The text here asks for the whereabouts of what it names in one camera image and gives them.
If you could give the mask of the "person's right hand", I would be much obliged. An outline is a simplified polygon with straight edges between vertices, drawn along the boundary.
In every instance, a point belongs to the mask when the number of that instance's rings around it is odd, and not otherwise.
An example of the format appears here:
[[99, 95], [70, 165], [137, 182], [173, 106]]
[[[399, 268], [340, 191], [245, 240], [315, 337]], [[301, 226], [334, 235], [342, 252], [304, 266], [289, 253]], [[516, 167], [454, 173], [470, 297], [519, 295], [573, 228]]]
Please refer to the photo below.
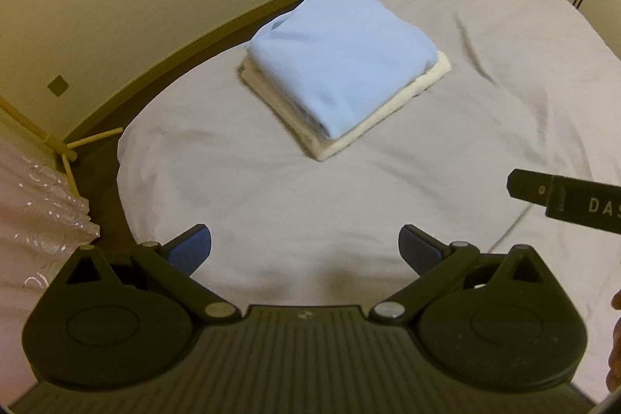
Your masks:
[[612, 330], [612, 350], [608, 356], [608, 372], [606, 387], [609, 392], [615, 392], [621, 383], [621, 319], [617, 319]]

